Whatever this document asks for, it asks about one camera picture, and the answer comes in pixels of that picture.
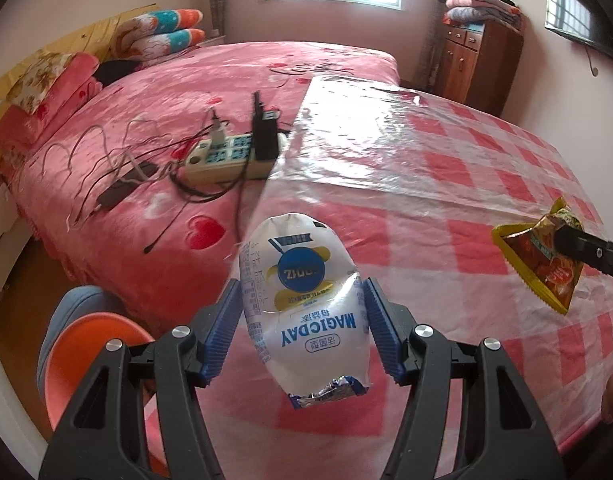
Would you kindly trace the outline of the yellow brown snack wrapper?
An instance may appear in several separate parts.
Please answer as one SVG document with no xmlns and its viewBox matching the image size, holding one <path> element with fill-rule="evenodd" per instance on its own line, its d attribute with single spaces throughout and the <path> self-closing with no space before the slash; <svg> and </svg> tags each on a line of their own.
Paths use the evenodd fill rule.
<svg viewBox="0 0 613 480">
<path fill-rule="evenodd" d="M 555 247 L 555 233 L 563 226 L 583 231 L 583 224 L 561 196 L 535 223 L 494 226 L 491 237 L 531 292 L 555 312 L 566 315 L 583 263 Z"/>
</svg>

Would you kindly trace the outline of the white blue Magicday pouch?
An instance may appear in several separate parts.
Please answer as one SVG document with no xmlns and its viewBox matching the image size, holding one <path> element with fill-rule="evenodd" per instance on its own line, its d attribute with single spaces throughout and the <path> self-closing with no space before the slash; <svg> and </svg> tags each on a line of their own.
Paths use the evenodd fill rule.
<svg viewBox="0 0 613 480">
<path fill-rule="evenodd" d="M 369 317 L 349 252 L 306 214 L 262 221 L 239 251 L 256 353 L 294 408 L 369 390 Z"/>
</svg>

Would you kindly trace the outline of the orange plastic chair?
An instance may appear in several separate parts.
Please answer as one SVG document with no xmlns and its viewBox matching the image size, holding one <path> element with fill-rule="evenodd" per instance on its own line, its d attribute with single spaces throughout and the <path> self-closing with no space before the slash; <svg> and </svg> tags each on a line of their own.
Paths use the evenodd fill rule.
<svg viewBox="0 0 613 480">
<path fill-rule="evenodd" d="M 42 479 L 168 479 L 156 427 L 146 330 L 119 314 L 86 314 L 49 352 L 44 397 L 54 433 Z"/>
</svg>

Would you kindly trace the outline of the pink checkered tablecloth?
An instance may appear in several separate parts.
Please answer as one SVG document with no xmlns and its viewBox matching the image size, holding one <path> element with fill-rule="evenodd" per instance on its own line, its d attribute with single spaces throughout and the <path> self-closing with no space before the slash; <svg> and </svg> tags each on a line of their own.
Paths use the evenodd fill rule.
<svg viewBox="0 0 613 480">
<path fill-rule="evenodd" d="M 503 120 L 384 84 L 311 81 L 255 228 L 302 212 L 333 229 L 365 278 L 451 339 L 502 341 L 568 451 L 599 424 L 613 370 L 613 279 L 586 270 L 569 312 L 548 307 L 492 242 L 501 224 L 563 198 L 595 235 L 591 200 L 556 148 Z M 244 327 L 223 372 L 198 393 L 229 479 L 376 479 L 407 390 L 372 358 L 364 396 L 296 410 Z"/>
</svg>

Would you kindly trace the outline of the white bedside table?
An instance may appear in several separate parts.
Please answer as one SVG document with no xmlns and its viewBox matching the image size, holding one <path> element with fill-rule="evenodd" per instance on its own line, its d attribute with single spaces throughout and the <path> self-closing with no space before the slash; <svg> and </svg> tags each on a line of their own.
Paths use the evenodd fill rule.
<svg viewBox="0 0 613 480">
<path fill-rule="evenodd" d="M 32 236 L 6 184 L 0 186 L 0 292 Z"/>
</svg>

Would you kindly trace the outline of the brown wooden dresser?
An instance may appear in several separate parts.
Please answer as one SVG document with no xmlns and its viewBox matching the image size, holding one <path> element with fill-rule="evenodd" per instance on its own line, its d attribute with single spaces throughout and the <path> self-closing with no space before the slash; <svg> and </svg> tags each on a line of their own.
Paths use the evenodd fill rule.
<svg viewBox="0 0 613 480">
<path fill-rule="evenodd" d="M 516 75 L 523 36 L 494 21 L 444 25 L 433 93 L 501 116 Z"/>
</svg>

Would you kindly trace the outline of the pink bed with bedspread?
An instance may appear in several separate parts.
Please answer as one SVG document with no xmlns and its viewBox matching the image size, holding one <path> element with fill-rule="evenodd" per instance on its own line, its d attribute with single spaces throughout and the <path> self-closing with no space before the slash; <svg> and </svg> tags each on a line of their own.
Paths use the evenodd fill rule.
<svg viewBox="0 0 613 480">
<path fill-rule="evenodd" d="M 289 127 L 317 75 L 397 84 L 386 52 L 305 41 L 198 48 L 99 91 L 0 168 L 24 218 L 64 272 L 118 296 L 150 332 L 187 322 L 218 298 L 261 182 L 212 188 L 209 202 L 177 186 L 187 153 L 209 138 L 211 110 L 231 136 L 250 129 L 253 93 Z M 97 197 L 140 162 L 159 169 L 110 211 Z"/>
</svg>

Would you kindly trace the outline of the black power bank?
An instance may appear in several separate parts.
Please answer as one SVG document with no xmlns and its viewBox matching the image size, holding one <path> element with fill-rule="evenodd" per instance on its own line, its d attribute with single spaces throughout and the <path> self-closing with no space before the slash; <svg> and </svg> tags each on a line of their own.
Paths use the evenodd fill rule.
<svg viewBox="0 0 613 480">
<path fill-rule="evenodd" d="M 102 192 L 96 200 L 96 208 L 103 211 L 110 211 L 116 208 L 128 196 L 130 196 L 139 185 L 146 183 L 154 177 L 159 167 L 154 162 L 140 162 L 137 167 L 128 170 L 126 174 L 114 180 L 108 188 Z"/>
</svg>

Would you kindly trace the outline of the folded blankets on dresser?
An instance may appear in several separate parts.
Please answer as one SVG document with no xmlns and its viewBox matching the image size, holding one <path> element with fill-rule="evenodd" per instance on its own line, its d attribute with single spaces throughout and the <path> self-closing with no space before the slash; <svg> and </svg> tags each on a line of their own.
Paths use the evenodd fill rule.
<svg viewBox="0 0 613 480">
<path fill-rule="evenodd" d="M 518 6 L 504 0 L 445 1 L 444 24 L 466 25 L 484 21 L 494 21 L 521 32 L 525 17 Z"/>
</svg>

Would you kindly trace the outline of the beige power strip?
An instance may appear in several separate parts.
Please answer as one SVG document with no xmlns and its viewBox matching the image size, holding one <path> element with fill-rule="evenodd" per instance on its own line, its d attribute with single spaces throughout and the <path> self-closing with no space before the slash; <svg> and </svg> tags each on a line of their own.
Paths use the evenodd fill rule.
<svg viewBox="0 0 613 480">
<path fill-rule="evenodd" d="M 203 184 L 228 183 L 238 178 L 244 164 L 248 164 L 244 175 L 247 179 L 266 179 L 276 159 L 256 159 L 251 133 L 226 136 L 220 144 L 213 144 L 211 139 L 202 139 L 184 159 L 182 176 L 196 188 Z"/>
</svg>

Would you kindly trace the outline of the white phone charger plug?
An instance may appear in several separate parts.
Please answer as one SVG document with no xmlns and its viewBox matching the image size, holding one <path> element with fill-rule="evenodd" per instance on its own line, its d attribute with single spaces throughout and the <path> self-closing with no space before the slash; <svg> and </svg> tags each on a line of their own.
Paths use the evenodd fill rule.
<svg viewBox="0 0 613 480">
<path fill-rule="evenodd" d="M 211 110 L 211 128 L 210 128 L 210 136 L 211 136 L 211 145 L 215 148 L 223 145 L 225 143 L 225 126 L 223 120 L 218 117 L 214 108 Z"/>
</svg>

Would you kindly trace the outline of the black power adapter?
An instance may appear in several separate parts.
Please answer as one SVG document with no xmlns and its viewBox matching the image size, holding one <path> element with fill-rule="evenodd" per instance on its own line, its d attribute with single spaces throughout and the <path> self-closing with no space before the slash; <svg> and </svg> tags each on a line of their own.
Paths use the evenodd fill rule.
<svg viewBox="0 0 613 480">
<path fill-rule="evenodd" d="M 278 118 L 279 111 L 267 110 L 260 91 L 254 92 L 251 135 L 254 158 L 259 162 L 274 162 L 279 155 Z"/>
</svg>

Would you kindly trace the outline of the floral cushion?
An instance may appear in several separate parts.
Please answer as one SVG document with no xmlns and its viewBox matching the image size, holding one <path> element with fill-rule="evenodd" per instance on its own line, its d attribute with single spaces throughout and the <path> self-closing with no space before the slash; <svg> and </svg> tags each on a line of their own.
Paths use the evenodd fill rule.
<svg viewBox="0 0 613 480">
<path fill-rule="evenodd" d="M 52 85 L 68 68 L 73 53 L 47 52 L 42 54 L 8 91 L 6 101 L 32 115 L 37 110 Z"/>
</svg>

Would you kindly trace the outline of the pink folded pillows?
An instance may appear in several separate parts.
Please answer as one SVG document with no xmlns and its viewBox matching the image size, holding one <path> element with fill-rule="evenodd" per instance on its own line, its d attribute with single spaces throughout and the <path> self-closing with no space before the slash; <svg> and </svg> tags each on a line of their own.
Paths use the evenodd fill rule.
<svg viewBox="0 0 613 480">
<path fill-rule="evenodd" d="M 96 56 L 73 53 L 68 68 L 52 85 L 34 114 L 9 104 L 0 118 L 0 146 L 5 150 L 27 152 L 39 140 L 55 133 L 84 104 L 97 96 L 102 84 L 94 77 L 99 67 Z"/>
</svg>

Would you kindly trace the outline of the rolled colourful quilts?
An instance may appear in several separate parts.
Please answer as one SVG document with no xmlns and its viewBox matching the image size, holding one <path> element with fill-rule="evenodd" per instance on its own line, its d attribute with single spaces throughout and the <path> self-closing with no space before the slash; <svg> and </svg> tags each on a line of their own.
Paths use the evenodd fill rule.
<svg viewBox="0 0 613 480">
<path fill-rule="evenodd" d="M 197 27 L 197 9 L 150 11 L 124 21 L 113 33 L 110 51 L 116 60 L 152 61 L 195 47 L 206 38 Z"/>
</svg>

